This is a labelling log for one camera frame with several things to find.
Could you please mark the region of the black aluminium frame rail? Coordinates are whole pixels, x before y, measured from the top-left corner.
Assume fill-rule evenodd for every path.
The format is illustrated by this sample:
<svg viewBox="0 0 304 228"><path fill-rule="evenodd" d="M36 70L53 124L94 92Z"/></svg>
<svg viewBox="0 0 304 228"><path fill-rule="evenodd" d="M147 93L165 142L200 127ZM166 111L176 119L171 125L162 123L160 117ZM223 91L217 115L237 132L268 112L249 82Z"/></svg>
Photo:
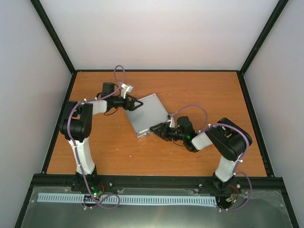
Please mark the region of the black aluminium frame rail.
<svg viewBox="0 0 304 228"><path fill-rule="evenodd" d="M117 192L125 188L144 189L186 189L198 190L199 193L219 194L231 190L229 184L216 189L212 177L184 177L184 176L115 176L97 175L88 178L89 186L103 184L106 192ZM286 192L282 178L278 177L235 177L231 183L233 186L240 185L242 190L248 190L252 185L254 190L280 190ZM30 187L71 187L73 191L87 192L84 180L77 175L69 174L35 174Z"/></svg>

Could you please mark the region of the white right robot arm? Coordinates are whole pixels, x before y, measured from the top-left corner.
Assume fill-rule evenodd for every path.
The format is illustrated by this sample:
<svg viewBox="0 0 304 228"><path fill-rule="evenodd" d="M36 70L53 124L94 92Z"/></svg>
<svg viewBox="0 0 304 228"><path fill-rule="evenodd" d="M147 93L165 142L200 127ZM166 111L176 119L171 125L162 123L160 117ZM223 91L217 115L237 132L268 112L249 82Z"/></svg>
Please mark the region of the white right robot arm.
<svg viewBox="0 0 304 228"><path fill-rule="evenodd" d="M187 116L177 119L177 127L169 122L150 127L150 131L165 141L182 141L189 152L198 152L214 145L221 158L213 173L213 188L223 192L233 180L236 168L243 161L253 140L251 136L227 118L210 124L203 132L195 132L192 122Z"/></svg>

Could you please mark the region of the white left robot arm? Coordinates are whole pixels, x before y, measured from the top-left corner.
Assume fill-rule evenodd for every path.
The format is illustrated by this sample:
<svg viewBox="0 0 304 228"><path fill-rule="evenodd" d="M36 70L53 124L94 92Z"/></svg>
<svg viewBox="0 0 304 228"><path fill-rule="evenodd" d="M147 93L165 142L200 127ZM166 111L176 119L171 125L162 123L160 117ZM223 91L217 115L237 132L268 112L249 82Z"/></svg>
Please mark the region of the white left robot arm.
<svg viewBox="0 0 304 228"><path fill-rule="evenodd" d="M98 188L96 165L93 162L89 135L92 130L93 115L106 114L112 108L134 111L143 106L143 102L129 95L133 87L129 84L106 82L102 91L92 101L68 101L63 111L59 130L68 140L76 161L76 181L82 182L88 191Z"/></svg>

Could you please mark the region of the aluminium poker set case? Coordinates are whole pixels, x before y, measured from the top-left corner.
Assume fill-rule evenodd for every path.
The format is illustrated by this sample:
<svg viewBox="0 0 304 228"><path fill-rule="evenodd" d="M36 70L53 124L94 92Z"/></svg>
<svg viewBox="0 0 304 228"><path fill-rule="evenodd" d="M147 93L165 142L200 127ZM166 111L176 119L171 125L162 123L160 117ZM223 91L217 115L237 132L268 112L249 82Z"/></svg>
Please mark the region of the aluminium poker set case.
<svg viewBox="0 0 304 228"><path fill-rule="evenodd" d="M150 127L168 121L168 113L154 93L139 99L143 106L134 111L125 111L137 139L152 134Z"/></svg>

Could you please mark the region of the left controller board with LED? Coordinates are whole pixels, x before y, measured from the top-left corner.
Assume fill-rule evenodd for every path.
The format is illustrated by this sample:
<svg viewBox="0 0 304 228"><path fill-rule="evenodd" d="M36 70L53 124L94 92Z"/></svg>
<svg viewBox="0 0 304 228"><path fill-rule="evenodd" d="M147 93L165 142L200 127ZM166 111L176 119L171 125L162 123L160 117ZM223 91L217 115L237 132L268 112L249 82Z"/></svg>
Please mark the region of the left controller board with LED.
<svg viewBox="0 0 304 228"><path fill-rule="evenodd" d="M99 198L104 195L105 187L102 183L99 183L96 186L91 187L91 192L95 198Z"/></svg>

